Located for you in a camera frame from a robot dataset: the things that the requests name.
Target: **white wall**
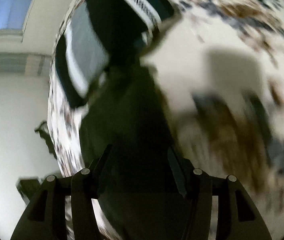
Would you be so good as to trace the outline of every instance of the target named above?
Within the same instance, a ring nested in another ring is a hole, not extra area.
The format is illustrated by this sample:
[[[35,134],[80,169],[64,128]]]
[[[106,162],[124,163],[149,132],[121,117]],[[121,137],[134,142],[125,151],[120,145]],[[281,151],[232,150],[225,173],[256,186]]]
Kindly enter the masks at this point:
[[[51,55],[58,28],[72,0],[34,0],[27,19],[23,41],[1,37],[0,52]]]
[[[0,76],[0,238],[8,240],[25,204],[15,184],[20,176],[57,171],[45,141],[34,133],[47,119],[48,79]]]

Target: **patterned fabric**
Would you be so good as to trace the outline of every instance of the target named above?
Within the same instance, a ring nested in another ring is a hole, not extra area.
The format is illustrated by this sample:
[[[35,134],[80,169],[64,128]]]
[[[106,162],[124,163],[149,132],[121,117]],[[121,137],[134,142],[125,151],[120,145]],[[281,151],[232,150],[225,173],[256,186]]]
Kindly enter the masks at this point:
[[[197,6],[207,11],[210,17],[220,17],[238,32],[239,38],[255,51],[266,51],[274,66],[276,38],[284,38],[282,21],[276,11],[283,6],[279,0],[178,0],[184,13]]]

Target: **metal pin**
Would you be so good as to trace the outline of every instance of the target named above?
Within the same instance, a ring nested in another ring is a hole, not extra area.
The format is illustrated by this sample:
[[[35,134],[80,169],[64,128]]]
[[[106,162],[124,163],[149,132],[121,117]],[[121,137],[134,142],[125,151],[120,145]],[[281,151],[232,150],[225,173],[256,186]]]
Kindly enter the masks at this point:
[[[193,170],[193,173],[195,174],[195,175],[201,175],[202,174],[202,170],[201,169],[194,169]]]
[[[236,176],[230,175],[229,177],[229,181],[235,182],[237,180]]]
[[[87,169],[87,168],[84,168],[83,170],[81,170],[81,174],[83,174],[83,175],[87,175],[89,173],[90,173],[90,170]]]
[[[55,180],[55,176],[54,175],[49,175],[46,177],[46,180],[51,182],[51,181],[54,181]]]

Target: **dark bracket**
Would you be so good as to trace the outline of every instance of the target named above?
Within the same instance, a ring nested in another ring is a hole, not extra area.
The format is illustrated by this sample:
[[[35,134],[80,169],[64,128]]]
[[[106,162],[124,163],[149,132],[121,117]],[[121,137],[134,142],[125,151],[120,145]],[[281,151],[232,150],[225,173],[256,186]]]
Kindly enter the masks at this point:
[[[218,196],[216,240],[271,240],[271,235],[242,184],[233,175],[226,179],[209,176],[194,169],[173,148],[168,159],[179,192],[192,201],[192,212],[182,240],[207,240],[212,196]]]
[[[108,146],[99,160],[74,176],[57,179],[50,175],[34,194],[22,214],[11,240],[67,240],[65,196],[71,196],[76,240],[100,239],[92,198],[98,199],[109,179],[115,149]],[[173,148],[168,160],[179,192],[192,201],[192,212],[182,240],[207,240],[212,196],[219,197],[216,240],[271,240],[267,227],[242,184],[232,175],[211,177]]]

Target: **white trim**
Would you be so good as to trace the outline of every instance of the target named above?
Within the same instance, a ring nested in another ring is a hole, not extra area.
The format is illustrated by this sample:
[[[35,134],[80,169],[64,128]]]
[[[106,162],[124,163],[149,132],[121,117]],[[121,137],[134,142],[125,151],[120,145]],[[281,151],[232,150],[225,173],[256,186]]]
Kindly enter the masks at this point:
[[[16,36],[21,37],[22,41],[23,32],[21,30],[14,30],[14,29],[0,29],[0,36]]]
[[[150,19],[150,17],[133,0],[125,0],[125,1],[139,15],[139,17],[146,24],[146,26],[149,29],[149,32],[151,33],[151,31],[154,29],[155,26],[152,20]],[[141,0],[141,2],[143,2],[144,5],[147,6],[151,14],[154,16],[157,24],[159,25],[161,23],[161,18],[158,12],[153,8],[153,6],[147,0]]]
[[[24,18],[24,23],[23,23],[23,27],[22,27],[22,36],[24,36],[24,31],[25,31],[25,28],[26,28],[26,24],[27,24],[27,20],[29,19],[29,16],[30,16],[30,12],[31,12],[31,9],[34,5],[34,2],[35,0],[31,0],[31,3],[30,3],[30,6],[26,12],[26,15],[25,15],[25,18]]]

